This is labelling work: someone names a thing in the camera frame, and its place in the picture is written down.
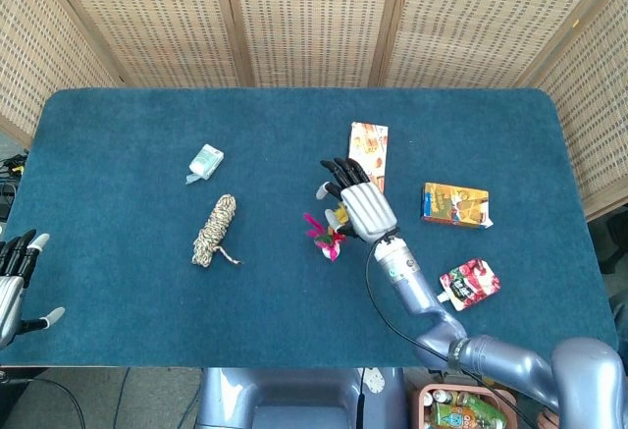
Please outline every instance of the small white package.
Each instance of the small white package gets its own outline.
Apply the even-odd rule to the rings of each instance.
[[[223,154],[222,151],[219,151],[209,144],[205,144],[189,164],[189,170],[192,171],[192,174],[189,174],[185,178],[185,183],[191,184],[199,179],[206,181],[213,174],[224,157],[225,154]]]

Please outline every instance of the plastic bottle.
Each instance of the plastic bottle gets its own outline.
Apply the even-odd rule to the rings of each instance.
[[[455,403],[458,397],[458,392],[451,392],[446,390],[434,390],[432,393],[435,402]]]
[[[476,413],[470,407],[453,406],[450,404],[445,404],[443,402],[437,402],[433,411],[433,415],[435,424],[440,428],[482,428],[482,426],[479,424]]]
[[[423,395],[423,405],[431,406],[433,402],[434,398],[432,398],[432,394],[430,392],[425,392],[425,395]]]
[[[463,392],[458,397],[458,404],[469,407],[482,420],[483,429],[504,429],[506,427],[506,416],[496,407],[487,402],[483,402],[475,395]]]

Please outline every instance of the basket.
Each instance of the basket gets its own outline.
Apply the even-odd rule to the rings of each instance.
[[[483,387],[469,387],[466,385],[448,385],[448,384],[433,384],[423,388],[420,392],[414,392],[412,395],[412,429],[423,429],[423,424],[428,420],[426,407],[423,405],[423,397],[428,392],[434,390],[448,390],[455,392],[468,392],[477,396],[499,409],[504,416],[506,416],[506,429],[517,429],[517,414],[501,400],[499,400],[491,390]],[[514,396],[506,390],[497,390],[507,400],[516,404],[517,401]]]

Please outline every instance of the red pouch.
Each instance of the red pouch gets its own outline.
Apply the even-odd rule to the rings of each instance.
[[[439,301],[450,299],[457,311],[468,308],[501,288],[499,278],[482,259],[471,259],[441,275],[441,284],[445,291],[439,295]]]

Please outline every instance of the robot finger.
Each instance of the robot finger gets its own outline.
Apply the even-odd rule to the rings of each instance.
[[[346,158],[346,162],[351,165],[353,169],[355,169],[357,176],[360,178],[360,182],[371,182],[371,179],[369,179],[369,176],[366,175],[366,172],[364,172],[364,169],[362,169],[359,162],[351,159],[350,157]]]
[[[11,251],[11,258],[7,262],[7,268],[4,271],[5,275],[18,275],[18,271],[20,270],[20,266],[22,265],[26,255],[26,247],[36,234],[37,230],[30,230],[27,231],[21,238],[18,238],[18,241]]]
[[[318,187],[318,190],[316,190],[316,199],[322,200],[327,196],[328,193],[333,195],[338,200],[342,201],[342,197],[340,196],[340,187],[338,187],[336,184],[332,184],[331,182],[325,182],[320,187]]]
[[[321,161],[321,165],[334,174],[334,177],[340,184],[340,188],[351,187],[352,183],[346,176],[346,173],[332,161]]]
[[[11,260],[11,256],[13,255],[13,249],[15,248],[18,240],[20,238],[13,238],[4,246],[2,250],[0,250],[0,274],[1,275],[9,275],[7,274],[7,265],[9,264],[9,260]]]
[[[357,233],[355,233],[355,230],[353,230],[353,227],[348,223],[346,225],[340,226],[336,230],[336,232],[341,235],[350,236],[352,238],[358,238]]]
[[[357,175],[357,172],[355,172],[355,168],[351,166],[348,162],[346,162],[344,159],[335,157],[334,162],[336,162],[346,172],[346,175],[349,177],[349,180],[351,181],[352,184],[356,185],[362,182],[359,176]]]
[[[327,222],[334,229],[334,231],[337,231],[342,226],[342,223],[336,217],[334,210],[330,210],[329,208],[325,210],[325,219],[327,219]]]
[[[35,270],[35,264],[37,263],[39,252],[43,250],[43,247],[49,239],[50,235],[44,233],[43,235],[39,235],[35,241],[31,242],[26,248],[25,258],[22,261],[22,265],[20,266],[17,274],[19,277],[24,279],[25,289],[27,289],[30,284],[30,277],[32,276],[32,272]]]
[[[39,331],[40,329],[48,329],[61,319],[66,312],[66,308],[60,306],[50,311],[46,316],[42,316],[39,319],[29,319],[20,323],[20,328],[16,334],[26,334],[32,331]]]

